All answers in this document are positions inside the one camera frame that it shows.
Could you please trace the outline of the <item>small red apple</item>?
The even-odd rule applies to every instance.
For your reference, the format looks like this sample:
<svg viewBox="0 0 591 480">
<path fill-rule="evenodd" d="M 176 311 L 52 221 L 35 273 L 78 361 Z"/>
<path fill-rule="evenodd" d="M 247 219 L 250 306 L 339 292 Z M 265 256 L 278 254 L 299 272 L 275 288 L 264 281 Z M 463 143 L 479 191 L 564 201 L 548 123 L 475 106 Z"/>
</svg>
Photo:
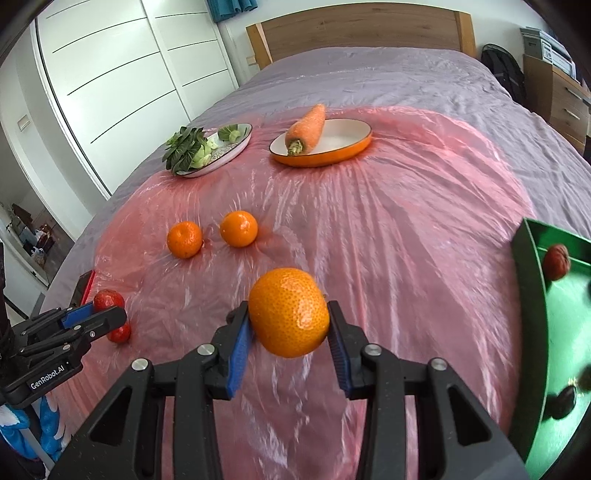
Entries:
<svg viewBox="0 0 591 480">
<path fill-rule="evenodd" d="M 92 301 L 93 311 L 100 312 L 112 307 L 124 308 L 124 298 L 112 289 L 102 289 L 96 293 Z"/>
</svg>

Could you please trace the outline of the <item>dark plum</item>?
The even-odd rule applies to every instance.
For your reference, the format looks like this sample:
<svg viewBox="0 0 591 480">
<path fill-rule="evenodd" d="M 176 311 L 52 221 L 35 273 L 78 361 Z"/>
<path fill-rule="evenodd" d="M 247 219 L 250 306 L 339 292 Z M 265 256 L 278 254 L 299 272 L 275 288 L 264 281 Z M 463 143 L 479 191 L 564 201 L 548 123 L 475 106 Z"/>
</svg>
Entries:
<svg viewBox="0 0 591 480">
<path fill-rule="evenodd" d="M 558 394 L 550 394 L 546 400 L 546 416 L 554 420 L 562 420 L 575 408 L 577 402 L 577 388 L 567 385 Z"/>
</svg>

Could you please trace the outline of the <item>large orange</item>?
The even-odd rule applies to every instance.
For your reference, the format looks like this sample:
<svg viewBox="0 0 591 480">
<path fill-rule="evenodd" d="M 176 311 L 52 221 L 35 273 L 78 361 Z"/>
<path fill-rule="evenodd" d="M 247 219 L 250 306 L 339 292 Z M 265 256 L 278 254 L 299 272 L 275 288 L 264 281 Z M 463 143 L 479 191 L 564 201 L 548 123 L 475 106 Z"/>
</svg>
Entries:
<svg viewBox="0 0 591 480">
<path fill-rule="evenodd" d="M 307 355 L 328 335 L 324 294 L 303 270 L 276 268 L 263 274 L 252 286 L 247 303 L 254 333 L 273 355 Z"/>
</svg>

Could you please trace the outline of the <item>green tray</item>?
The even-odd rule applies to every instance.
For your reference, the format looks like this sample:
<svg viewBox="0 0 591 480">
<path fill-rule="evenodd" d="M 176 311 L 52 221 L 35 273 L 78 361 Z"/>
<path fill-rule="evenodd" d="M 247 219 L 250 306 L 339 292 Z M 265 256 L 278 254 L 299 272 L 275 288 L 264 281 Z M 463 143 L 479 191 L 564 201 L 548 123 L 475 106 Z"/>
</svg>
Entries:
<svg viewBox="0 0 591 480">
<path fill-rule="evenodd" d="M 570 272 L 549 281 L 542 270 L 548 248 L 564 244 Z M 525 218 L 512 241 L 522 317 L 520 386 L 509 439 L 532 479 L 590 476 L 590 242 Z M 573 411 L 546 416 L 546 400 L 577 388 Z"/>
</svg>

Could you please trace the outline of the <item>wrinkled red apple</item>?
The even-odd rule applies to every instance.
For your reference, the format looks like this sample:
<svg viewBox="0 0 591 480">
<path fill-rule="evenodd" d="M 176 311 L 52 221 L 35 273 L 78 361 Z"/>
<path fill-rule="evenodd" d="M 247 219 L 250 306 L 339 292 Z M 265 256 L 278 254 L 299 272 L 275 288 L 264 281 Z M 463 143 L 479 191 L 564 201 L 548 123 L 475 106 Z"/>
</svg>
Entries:
<svg viewBox="0 0 591 480">
<path fill-rule="evenodd" d="M 555 244 L 548 248 L 542 260 L 544 276 L 549 281 L 564 278 L 571 269 L 569 251 L 564 244 Z"/>
</svg>

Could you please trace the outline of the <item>red tray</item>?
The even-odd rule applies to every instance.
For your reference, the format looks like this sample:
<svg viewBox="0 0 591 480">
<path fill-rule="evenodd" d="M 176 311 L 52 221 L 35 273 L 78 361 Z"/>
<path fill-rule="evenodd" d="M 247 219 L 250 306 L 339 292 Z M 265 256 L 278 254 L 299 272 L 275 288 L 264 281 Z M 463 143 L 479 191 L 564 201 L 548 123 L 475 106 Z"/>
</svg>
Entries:
<svg viewBox="0 0 591 480">
<path fill-rule="evenodd" d="M 78 308 L 87 303 L 94 276 L 95 272 L 93 270 L 89 270 L 78 278 L 78 281 L 76 283 L 76 286 L 70 299 L 70 307 Z"/>
</svg>

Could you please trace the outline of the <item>small red tomato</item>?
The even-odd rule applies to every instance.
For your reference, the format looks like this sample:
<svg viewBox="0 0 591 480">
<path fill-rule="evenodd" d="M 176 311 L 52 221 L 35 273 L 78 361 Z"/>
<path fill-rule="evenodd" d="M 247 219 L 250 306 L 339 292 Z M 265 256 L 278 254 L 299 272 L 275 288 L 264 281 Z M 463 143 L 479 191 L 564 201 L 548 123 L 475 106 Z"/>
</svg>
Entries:
<svg viewBox="0 0 591 480">
<path fill-rule="evenodd" d="M 129 341 L 131 336 L 131 326 L 129 322 L 125 322 L 121 327 L 118 327 L 107 334 L 107 339 L 115 344 L 125 344 Z"/>
</svg>

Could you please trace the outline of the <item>small mandarin left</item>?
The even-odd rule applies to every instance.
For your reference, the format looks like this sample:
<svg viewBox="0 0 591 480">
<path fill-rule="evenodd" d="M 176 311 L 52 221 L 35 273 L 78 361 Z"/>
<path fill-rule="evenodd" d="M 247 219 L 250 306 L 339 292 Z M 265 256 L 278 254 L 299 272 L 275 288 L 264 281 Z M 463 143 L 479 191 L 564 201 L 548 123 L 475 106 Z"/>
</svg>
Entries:
<svg viewBox="0 0 591 480">
<path fill-rule="evenodd" d="M 174 225 L 166 237 L 170 253 L 179 259 L 189 259 L 200 251 L 202 234 L 200 227 L 192 221 L 183 221 Z"/>
</svg>

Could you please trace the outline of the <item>small mandarin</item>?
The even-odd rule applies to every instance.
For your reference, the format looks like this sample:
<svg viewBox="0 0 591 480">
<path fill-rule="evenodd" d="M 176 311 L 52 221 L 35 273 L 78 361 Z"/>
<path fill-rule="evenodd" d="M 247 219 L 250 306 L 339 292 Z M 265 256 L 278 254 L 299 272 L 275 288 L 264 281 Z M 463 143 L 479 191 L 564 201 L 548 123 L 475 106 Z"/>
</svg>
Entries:
<svg viewBox="0 0 591 480">
<path fill-rule="evenodd" d="M 219 225 L 222 240 L 233 248 L 249 246 L 259 234 L 256 218 L 249 212 L 237 210 L 226 215 Z"/>
<path fill-rule="evenodd" d="M 174 225 L 166 237 L 170 253 L 179 259 L 189 259 L 200 251 L 202 234 L 200 227 L 192 221 L 183 221 Z"/>
</svg>

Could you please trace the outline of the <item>pink plastic sheet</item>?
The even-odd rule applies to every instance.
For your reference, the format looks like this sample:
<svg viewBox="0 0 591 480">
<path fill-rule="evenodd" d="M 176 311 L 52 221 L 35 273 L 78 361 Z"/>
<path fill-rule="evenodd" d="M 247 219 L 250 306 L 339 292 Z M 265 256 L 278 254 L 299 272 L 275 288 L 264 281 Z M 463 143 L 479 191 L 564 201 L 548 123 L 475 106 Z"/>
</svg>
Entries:
<svg viewBox="0 0 591 480">
<path fill-rule="evenodd" d="M 401 358 L 448 360 L 491 417 L 515 408 L 520 313 L 509 242 L 531 210 L 479 128 L 411 108 L 360 108 L 355 159 L 293 168 L 270 142 L 297 116 L 257 119 L 249 147 L 195 180 L 158 173 L 99 234 L 97 289 L 125 301 L 132 333 L 97 341 L 55 398 L 76 429 L 139 357 L 175 360 L 242 301 L 256 343 L 235 398 L 215 408 L 228 479 L 351 479 L 365 407 L 339 389 L 329 301 Z"/>
</svg>

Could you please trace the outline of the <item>white wardrobe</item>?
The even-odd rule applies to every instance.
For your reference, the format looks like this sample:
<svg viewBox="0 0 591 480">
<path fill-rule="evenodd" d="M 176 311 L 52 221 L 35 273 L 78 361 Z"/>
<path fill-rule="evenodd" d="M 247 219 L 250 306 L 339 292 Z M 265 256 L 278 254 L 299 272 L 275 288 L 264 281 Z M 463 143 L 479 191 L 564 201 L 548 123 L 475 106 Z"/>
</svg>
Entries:
<svg viewBox="0 0 591 480">
<path fill-rule="evenodd" d="M 104 196 L 238 87 L 204 1 L 54 1 L 35 34 L 83 167 Z"/>
</svg>

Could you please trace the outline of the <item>carrot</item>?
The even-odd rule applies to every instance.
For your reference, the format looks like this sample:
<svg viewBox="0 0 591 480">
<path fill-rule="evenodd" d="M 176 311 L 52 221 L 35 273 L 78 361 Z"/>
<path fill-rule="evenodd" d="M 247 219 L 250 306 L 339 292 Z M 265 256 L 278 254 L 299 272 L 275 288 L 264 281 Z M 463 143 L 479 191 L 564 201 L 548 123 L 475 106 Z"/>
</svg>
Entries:
<svg viewBox="0 0 591 480">
<path fill-rule="evenodd" d="M 307 155 L 317 147 L 325 126 L 325 105 L 317 104 L 287 130 L 287 155 Z"/>
</svg>

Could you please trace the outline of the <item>purple bed cover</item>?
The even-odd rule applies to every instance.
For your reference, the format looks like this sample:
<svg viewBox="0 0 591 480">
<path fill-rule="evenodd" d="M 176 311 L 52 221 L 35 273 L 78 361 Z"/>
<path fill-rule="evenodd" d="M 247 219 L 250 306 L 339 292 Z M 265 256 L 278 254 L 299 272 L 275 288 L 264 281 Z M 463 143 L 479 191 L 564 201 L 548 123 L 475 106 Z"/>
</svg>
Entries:
<svg viewBox="0 0 591 480">
<path fill-rule="evenodd" d="M 325 121 L 354 119 L 352 111 L 360 108 L 398 107 L 442 114 L 479 128 L 525 188 L 532 210 L 523 218 L 534 217 L 581 235 L 590 232 L 589 165 L 544 120 L 515 103 L 484 65 L 459 52 L 308 51 L 267 67 L 197 117 L 195 125 L 208 129 L 246 122 L 254 131 L 257 119 L 294 112 L 295 123 L 317 104 L 325 105 Z M 88 224 L 50 288 L 47 307 L 65 305 L 78 277 L 87 270 L 96 273 L 91 256 L 99 234 L 135 188 L 158 173 L 168 173 L 163 152 L 159 146 L 147 156 Z"/>
</svg>

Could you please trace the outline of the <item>white printer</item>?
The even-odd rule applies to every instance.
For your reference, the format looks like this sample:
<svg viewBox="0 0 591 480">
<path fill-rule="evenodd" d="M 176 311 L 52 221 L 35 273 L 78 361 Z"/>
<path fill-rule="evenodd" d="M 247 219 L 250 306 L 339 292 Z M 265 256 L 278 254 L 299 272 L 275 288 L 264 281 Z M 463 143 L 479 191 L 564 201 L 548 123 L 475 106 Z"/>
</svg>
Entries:
<svg viewBox="0 0 591 480">
<path fill-rule="evenodd" d="M 576 64 L 566 48 L 550 34 L 536 28 L 520 29 L 524 53 L 558 67 L 573 79 L 577 78 Z"/>
</svg>

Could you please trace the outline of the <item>wooden headboard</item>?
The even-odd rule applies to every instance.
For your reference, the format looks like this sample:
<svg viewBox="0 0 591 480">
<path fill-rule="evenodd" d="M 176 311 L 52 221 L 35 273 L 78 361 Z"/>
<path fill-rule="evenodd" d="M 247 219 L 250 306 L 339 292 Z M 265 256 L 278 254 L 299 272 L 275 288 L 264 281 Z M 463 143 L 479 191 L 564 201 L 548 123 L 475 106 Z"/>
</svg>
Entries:
<svg viewBox="0 0 591 480">
<path fill-rule="evenodd" d="M 445 49 L 477 56 L 470 14 L 409 3 L 318 7 L 246 27 L 260 69 L 303 52 L 331 47 Z"/>
</svg>

